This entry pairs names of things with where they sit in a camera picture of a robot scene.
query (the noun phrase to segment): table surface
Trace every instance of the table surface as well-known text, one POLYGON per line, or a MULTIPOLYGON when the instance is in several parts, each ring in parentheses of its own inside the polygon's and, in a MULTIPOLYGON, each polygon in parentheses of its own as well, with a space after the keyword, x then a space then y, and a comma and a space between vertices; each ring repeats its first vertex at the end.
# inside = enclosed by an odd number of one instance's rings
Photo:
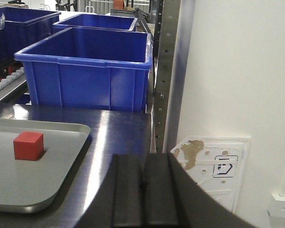
POLYGON ((92 202, 114 153, 150 152, 150 114, 0 103, 0 118, 85 124, 91 133, 53 203, 33 214, 0 212, 0 228, 71 228, 92 202))

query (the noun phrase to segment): crate rim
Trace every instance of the crate rim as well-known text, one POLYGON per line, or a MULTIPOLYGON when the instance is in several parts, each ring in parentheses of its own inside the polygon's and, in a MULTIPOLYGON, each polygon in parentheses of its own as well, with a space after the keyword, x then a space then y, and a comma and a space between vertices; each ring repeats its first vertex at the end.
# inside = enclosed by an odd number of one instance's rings
POLYGON ((47 62, 47 63, 56 63, 60 65, 77 65, 77 66, 94 66, 94 67, 115 67, 115 68, 130 68, 130 69, 143 69, 150 70, 152 67, 152 43, 151 43, 151 35, 149 33, 144 32, 130 32, 130 31, 121 31, 114 30, 114 32, 123 32, 123 33, 141 33, 147 34, 146 39, 146 53, 145 53, 145 61, 144 62, 131 62, 131 61, 118 61, 118 60, 106 60, 106 59, 95 59, 95 58, 82 58, 82 57, 62 57, 62 56, 52 56, 52 55, 40 55, 40 54, 27 54, 25 52, 34 48, 37 45, 41 45, 47 40, 59 36, 62 33, 65 33, 71 29, 93 29, 94 28, 66 28, 60 32, 57 32, 47 38, 42 39, 24 49, 16 52, 14 54, 15 60, 17 61, 32 61, 32 57, 34 60, 32 62, 47 62))
MULTIPOLYGON (((68 28, 68 26, 72 26, 74 28, 96 28, 98 29, 99 27, 91 27, 91 26, 80 26, 80 25, 67 25, 67 24, 62 24, 70 19, 79 17, 81 15, 89 15, 89 17, 114 17, 114 18, 130 18, 130 17, 120 17, 120 16, 111 16, 111 15, 99 15, 99 14, 89 14, 89 13, 80 13, 74 16, 71 16, 69 18, 63 19, 61 21, 55 22, 53 24, 53 28, 57 28, 57 29, 65 29, 68 28)), ((137 18, 133 18, 133 22, 131 23, 131 26, 129 29, 120 29, 120 28, 104 28, 104 29, 109 29, 109 30, 122 30, 122 31, 133 31, 134 27, 136 26, 137 23, 137 18)))
MULTIPOLYGON (((10 7, 10 6, 0 7, 0 9, 3 9, 3 8, 14 8, 14 9, 23 10, 23 11, 26 11, 26 10, 43 11, 43 10, 40 10, 40 9, 23 9, 23 8, 10 7)), ((48 14, 48 15, 44 15, 44 16, 41 16, 41 17, 38 17, 38 18, 35 18, 35 19, 31 19, 31 20, 27 20, 27 21, 24 21, 24 22, 13 21, 13 20, 6 20, 5 22, 9 22, 9 23, 12 22, 12 23, 17 23, 19 25, 27 26, 27 25, 34 24, 34 23, 39 22, 39 21, 44 20, 44 19, 48 19, 48 18, 59 16, 61 14, 61 12, 58 12, 58 11, 49 11, 49 10, 45 10, 45 11, 46 12, 51 12, 51 13, 48 14)))

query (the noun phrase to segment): red cube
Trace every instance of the red cube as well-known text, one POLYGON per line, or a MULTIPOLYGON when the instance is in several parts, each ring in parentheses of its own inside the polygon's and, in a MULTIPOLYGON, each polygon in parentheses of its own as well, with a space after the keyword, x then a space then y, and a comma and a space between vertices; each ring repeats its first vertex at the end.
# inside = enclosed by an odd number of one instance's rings
POLYGON ((14 153, 17 160, 36 161, 43 151, 43 133, 22 132, 14 139, 14 153))

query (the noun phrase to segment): metal tray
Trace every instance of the metal tray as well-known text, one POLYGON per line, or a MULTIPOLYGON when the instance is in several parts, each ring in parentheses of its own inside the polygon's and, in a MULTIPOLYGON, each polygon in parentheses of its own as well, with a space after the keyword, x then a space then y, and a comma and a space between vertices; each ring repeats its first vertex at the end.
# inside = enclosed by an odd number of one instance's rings
POLYGON ((90 131, 82 124, 0 119, 0 211, 34 213, 49 206, 90 131), (39 160, 15 160, 13 140, 22 131, 44 134, 39 160))

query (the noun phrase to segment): blue storage bin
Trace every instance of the blue storage bin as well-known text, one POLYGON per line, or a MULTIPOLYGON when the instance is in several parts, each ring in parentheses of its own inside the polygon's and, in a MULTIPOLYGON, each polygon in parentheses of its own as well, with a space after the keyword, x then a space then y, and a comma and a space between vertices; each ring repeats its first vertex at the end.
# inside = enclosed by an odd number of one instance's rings
POLYGON ((147 33, 68 28, 17 53, 33 105, 141 112, 152 67, 147 33))
POLYGON ((0 7, 5 26, 0 30, 0 62, 13 58, 14 53, 53 34, 53 23, 60 12, 0 7))
POLYGON ((95 14, 79 14, 53 24, 54 32, 69 27, 96 29, 136 30, 137 18, 114 17, 95 14))
POLYGON ((18 98, 18 100, 16 100, 14 103, 15 104, 27 104, 30 102, 30 97, 29 97, 29 94, 23 94, 20 98, 18 98))

